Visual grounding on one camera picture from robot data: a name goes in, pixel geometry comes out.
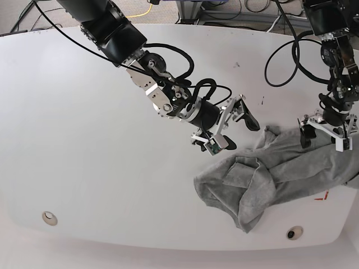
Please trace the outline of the red tape rectangle marking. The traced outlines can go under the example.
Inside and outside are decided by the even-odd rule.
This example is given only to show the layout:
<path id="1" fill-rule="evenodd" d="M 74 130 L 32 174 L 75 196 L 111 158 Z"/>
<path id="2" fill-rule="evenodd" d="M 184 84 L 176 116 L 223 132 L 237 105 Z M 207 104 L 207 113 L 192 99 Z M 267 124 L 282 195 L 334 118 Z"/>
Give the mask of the red tape rectangle marking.
<path id="1" fill-rule="evenodd" d="M 329 190 L 327 190 L 326 192 L 324 192 L 321 197 L 315 198 L 315 200 L 316 200 L 316 201 L 325 201 L 325 200 L 327 200 L 328 195 L 329 195 Z"/>

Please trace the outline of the right table grommet hole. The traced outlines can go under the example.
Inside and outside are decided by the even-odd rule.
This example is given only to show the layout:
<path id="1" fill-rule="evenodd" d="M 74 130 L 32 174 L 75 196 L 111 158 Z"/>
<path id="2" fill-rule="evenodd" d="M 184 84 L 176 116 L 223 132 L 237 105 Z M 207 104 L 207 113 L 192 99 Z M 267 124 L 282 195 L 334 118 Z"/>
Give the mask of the right table grommet hole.
<path id="1" fill-rule="evenodd" d="M 297 240 L 302 235 L 303 235 L 303 227 L 301 226 L 291 227 L 286 233 L 286 237 L 288 240 Z"/>

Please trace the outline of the table grommet hole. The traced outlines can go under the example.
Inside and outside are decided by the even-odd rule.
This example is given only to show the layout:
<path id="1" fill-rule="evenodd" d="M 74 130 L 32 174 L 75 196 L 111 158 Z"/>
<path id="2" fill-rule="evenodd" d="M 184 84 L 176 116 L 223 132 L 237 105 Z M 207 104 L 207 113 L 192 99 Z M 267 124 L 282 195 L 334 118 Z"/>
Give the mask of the table grommet hole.
<path id="1" fill-rule="evenodd" d="M 57 217 L 49 211 L 44 211 L 42 213 L 42 219 L 46 224 L 50 226 L 56 226 L 58 224 Z"/>
<path id="2" fill-rule="evenodd" d="M 288 240 L 297 240 L 302 235 L 303 235 L 303 227 L 301 226 L 291 227 L 286 233 L 286 237 Z"/>

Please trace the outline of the grey t-shirt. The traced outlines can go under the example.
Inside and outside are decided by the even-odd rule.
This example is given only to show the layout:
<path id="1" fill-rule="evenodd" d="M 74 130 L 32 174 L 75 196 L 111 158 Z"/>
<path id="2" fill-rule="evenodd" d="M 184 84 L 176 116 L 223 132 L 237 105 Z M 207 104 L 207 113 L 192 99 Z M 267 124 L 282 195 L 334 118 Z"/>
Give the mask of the grey t-shirt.
<path id="1" fill-rule="evenodd" d="M 304 149 L 297 128 L 266 126 L 253 149 L 244 149 L 194 178 L 195 191 L 209 207 L 227 213 L 249 233 L 272 206 L 312 196 L 339 185 L 358 188 L 358 135 L 353 150 L 336 151 L 318 131 Z"/>

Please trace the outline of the aluminium frame base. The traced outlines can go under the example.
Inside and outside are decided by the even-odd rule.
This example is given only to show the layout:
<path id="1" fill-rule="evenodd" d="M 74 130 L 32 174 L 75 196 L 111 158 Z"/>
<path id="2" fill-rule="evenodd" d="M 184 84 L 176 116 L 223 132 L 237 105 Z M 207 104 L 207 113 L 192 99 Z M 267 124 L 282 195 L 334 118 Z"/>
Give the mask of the aluminium frame base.
<path id="1" fill-rule="evenodd" d="M 175 1 L 181 24 L 259 31 L 308 30 L 301 1 Z"/>

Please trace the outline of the left table grommet hole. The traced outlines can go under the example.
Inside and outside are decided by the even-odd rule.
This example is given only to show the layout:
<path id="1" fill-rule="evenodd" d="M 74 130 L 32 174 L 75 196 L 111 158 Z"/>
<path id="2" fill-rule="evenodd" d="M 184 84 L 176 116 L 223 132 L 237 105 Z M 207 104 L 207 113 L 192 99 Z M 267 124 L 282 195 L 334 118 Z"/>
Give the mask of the left table grommet hole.
<path id="1" fill-rule="evenodd" d="M 50 226 L 56 226 L 58 224 L 57 217 L 49 211 L 44 211 L 42 213 L 42 219 L 46 224 Z"/>

